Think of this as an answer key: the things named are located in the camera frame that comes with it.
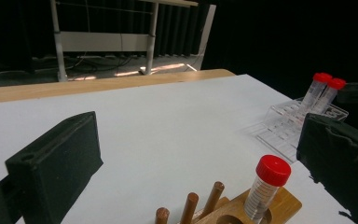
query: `metal frame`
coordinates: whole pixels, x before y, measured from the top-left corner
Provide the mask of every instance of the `metal frame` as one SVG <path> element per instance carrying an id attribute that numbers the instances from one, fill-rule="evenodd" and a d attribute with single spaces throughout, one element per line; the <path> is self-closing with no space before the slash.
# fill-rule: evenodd
<path id="1" fill-rule="evenodd" d="M 196 7 L 198 3 L 184 0 L 140 0 L 153 3 L 151 22 L 148 35 L 106 34 L 85 32 L 61 32 L 58 22 L 56 0 L 50 0 L 51 16 L 54 26 L 54 39 L 59 65 L 58 80 L 68 81 L 63 60 L 64 51 L 147 51 L 145 70 L 140 72 L 150 75 L 153 65 L 156 27 L 158 19 L 158 4 L 178 7 Z"/>

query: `black foam block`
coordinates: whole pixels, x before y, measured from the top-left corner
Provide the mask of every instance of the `black foam block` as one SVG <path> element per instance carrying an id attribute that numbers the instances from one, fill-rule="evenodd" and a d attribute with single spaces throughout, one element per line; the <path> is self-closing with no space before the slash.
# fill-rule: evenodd
<path id="1" fill-rule="evenodd" d="M 63 120 L 9 158 L 25 222 L 61 223 L 102 164 L 94 112 Z"/>
<path id="2" fill-rule="evenodd" d="M 358 223 L 358 130 L 342 121 L 308 114 L 297 159 Z"/>

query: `clear plastic tube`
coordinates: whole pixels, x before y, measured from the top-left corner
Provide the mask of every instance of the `clear plastic tube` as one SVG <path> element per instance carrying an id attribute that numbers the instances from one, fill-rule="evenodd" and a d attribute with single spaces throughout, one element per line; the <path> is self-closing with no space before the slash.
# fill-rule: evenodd
<path id="1" fill-rule="evenodd" d="M 292 170 L 286 161 L 273 155 L 263 156 L 255 170 L 257 177 L 246 198 L 244 210 L 248 218 L 258 224 Z"/>
<path id="2" fill-rule="evenodd" d="M 328 84 L 324 93 L 319 97 L 318 101 L 313 106 L 311 112 L 314 114 L 324 114 L 330 104 L 336 97 L 338 90 L 342 89 L 346 84 L 346 81 L 341 78 L 333 78 Z"/>
<path id="3" fill-rule="evenodd" d="M 245 213 L 254 223 L 260 223 L 279 187 L 257 177 L 245 202 Z"/>
<path id="4" fill-rule="evenodd" d="M 312 109 L 313 105 L 316 103 L 319 96 L 322 94 L 326 84 L 331 79 L 332 76 L 327 73 L 315 73 L 315 75 L 313 76 L 313 81 L 310 84 L 310 87 L 308 88 L 308 91 L 301 102 L 301 107 L 299 109 L 299 112 L 301 114 L 305 115 Z"/>

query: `red cap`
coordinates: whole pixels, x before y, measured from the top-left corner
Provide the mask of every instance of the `red cap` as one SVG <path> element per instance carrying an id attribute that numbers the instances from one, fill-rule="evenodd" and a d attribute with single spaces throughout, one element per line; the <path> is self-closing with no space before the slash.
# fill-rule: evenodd
<path id="1" fill-rule="evenodd" d="M 273 155 L 265 155 L 257 164 L 255 172 L 264 182 L 280 187 L 286 184 L 292 169 L 283 159 Z"/>
<path id="2" fill-rule="evenodd" d="M 335 77 L 327 83 L 327 86 L 336 90 L 341 90 L 345 86 L 345 84 L 347 84 L 347 82 L 344 79 Z"/>
<path id="3" fill-rule="evenodd" d="M 333 77 L 327 73 L 315 73 L 315 75 L 313 75 L 313 80 L 320 81 L 320 82 L 328 82 L 332 78 Z"/>

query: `wooden base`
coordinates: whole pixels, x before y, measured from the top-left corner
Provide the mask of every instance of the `wooden base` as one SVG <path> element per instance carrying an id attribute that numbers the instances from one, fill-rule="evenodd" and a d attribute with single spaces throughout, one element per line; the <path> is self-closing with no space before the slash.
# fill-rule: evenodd
<path id="1" fill-rule="evenodd" d="M 249 194 L 249 189 L 233 200 L 226 197 L 221 198 L 213 212 L 206 217 L 199 219 L 202 211 L 194 214 L 192 224 L 251 224 L 243 209 L 245 200 Z M 279 188 L 269 209 L 261 223 L 282 224 L 286 223 L 300 208 L 301 202 L 293 196 L 287 189 Z"/>

